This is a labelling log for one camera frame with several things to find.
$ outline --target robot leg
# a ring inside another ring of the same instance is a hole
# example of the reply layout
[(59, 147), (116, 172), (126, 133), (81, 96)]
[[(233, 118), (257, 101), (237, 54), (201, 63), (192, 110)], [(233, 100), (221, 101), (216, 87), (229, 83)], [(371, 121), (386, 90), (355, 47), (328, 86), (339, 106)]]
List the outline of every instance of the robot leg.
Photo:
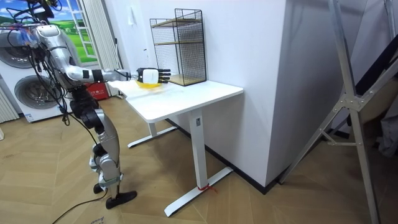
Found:
[(92, 113), (86, 113), (82, 120), (88, 128), (94, 128), (97, 133), (99, 144), (93, 148), (94, 157), (90, 159), (90, 166), (95, 167), (99, 173), (98, 185), (94, 186), (94, 191), (98, 186), (102, 190), (109, 189), (111, 198), (106, 201), (106, 208), (110, 209), (117, 205), (126, 203), (137, 196), (136, 191), (121, 193), (119, 184), (123, 178), (119, 166), (119, 138), (118, 132), (111, 120), (102, 109), (95, 109)]

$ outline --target desk foot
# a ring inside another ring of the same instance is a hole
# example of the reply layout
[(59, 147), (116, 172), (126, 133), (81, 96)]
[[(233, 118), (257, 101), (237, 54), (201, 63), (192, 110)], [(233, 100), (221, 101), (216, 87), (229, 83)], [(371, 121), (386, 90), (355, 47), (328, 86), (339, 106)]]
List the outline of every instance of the desk foot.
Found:
[(141, 144), (141, 143), (144, 143), (144, 142), (146, 142), (146, 141), (149, 141), (149, 140), (153, 139), (154, 137), (160, 136), (160, 135), (165, 134), (165, 133), (167, 133), (167, 132), (169, 132), (169, 131), (173, 131), (173, 130), (176, 129), (176, 128), (177, 128), (177, 127), (172, 126), (172, 127), (167, 128), (167, 129), (165, 129), (165, 130), (163, 130), (163, 131), (159, 131), (159, 132), (157, 133), (157, 135), (155, 135), (155, 136), (151, 136), (151, 135), (150, 135), (150, 136), (144, 137), (144, 138), (142, 138), (142, 139), (140, 139), (140, 140), (133, 141), (132, 143), (128, 144), (127, 147), (134, 147), (134, 146), (136, 146), (136, 145), (138, 145), (138, 144)]
[[(221, 180), (223, 177), (228, 175), (230, 172), (232, 172), (232, 168), (230, 167), (225, 167), (221, 171), (219, 171), (217, 174), (215, 174), (213, 177), (210, 177), (208, 179), (209, 185), (212, 186), (216, 184), (219, 180)], [(186, 193), (184, 196), (180, 197), (173, 203), (171, 203), (169, 206), (166, 207), (164, 210), (164, 213), (167, 215), (167, 217), (170, 217), (173, 215), (175, 212), (177, 212), (180, 208), (182, 208), (185, 204), (193, 200), (195, 197), (203, 193), (205, 190), (199, 190), (198, 187), (195, 187), (188, 193)]]

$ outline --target parquet floor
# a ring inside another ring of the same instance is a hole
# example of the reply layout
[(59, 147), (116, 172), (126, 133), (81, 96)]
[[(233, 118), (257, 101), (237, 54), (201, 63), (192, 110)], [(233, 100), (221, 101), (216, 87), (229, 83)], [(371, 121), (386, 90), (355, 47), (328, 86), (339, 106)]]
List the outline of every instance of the parquet floor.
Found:
[[(112, 210), (104, 200), (82, 205), (61, 223), (82, 224), (329, 224), (370, 223), (356, 149), (321, 142), (283, 186), (262, 195), (235, 173), (171, 218), (164, 208), (195, 186), (191, 143), (174, 131), (133, 149), (127, 143), (148, 135), (147, 125), (117, 98), (101, 102), (119, 132), (121, 190), (135, 189), (132, 202)], [(170, 126), (165, 121), (158, 129)], [(0, 224), (52, 223), (79, 202), (94, 199), (97, 175), (88, 167), (92, 141), (72, 121), (0, 124)], [(224, 165), (206, 155), (208, 175)], [(376, 193), (385, 224), (398, 223), (398, 161), (371, 152)]]

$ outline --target yellow object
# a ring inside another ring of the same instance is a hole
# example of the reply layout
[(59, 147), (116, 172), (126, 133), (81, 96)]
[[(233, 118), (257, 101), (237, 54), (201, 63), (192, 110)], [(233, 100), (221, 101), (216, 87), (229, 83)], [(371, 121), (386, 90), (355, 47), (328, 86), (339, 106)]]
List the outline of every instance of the yellow object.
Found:
[(141, 88), (153, 88), (153, 87), (157, 87), (160, 86), (161, 83), (156, 83), (156, 84), (147, 84), (147, 83), (141, 83), (139, 81), (136, 80), (136, 83), (139, 87)]

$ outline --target baseboard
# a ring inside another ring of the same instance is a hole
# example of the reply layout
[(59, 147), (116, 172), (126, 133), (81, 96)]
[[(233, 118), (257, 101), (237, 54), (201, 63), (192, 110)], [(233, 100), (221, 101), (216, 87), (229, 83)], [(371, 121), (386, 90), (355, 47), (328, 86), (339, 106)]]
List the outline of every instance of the baseboard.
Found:
[[(188, 138), (191, 138), (191, 134), (188, 131), (186, 131), (183, 128), (181, 128), (179, 125), (174, 123), (172, 120), (166, 119), (166, 121), (169, 122), (172, 126), (177, 127), (178, 130), (180, 130), (182, 133), (184, 133), (184, 135), (186, 135)], [(220, 154), (218, 154), (217, 152), (212, 150), (207, 145), (205, 145), (205, 150), (207, 152), (209, 152), (212, 156), (217, 158), (219, 161), (221, 161), (223, 164), (225, 164), (226, 166), (232, 168), (235, 171), (236, 174), (241, 176), (245, 181), (247, 181), (249, 184), (251, 184), (255, 189), (260, 191), (262, 194), (266, 194), (277, 183), (276, 180), (277, 180), (278, 177), (275, 178), (271, 183), (269, 183), (268, 185), (266, 185), (264, 187), (259, 182), (255, 181), (253, 178), (248, 176), (245, 172), (243, 172), (241, 169), (237, 168), (234, 164), (230, 163), (230, 161), (226, 160), (224, 157), (222, 157)]]

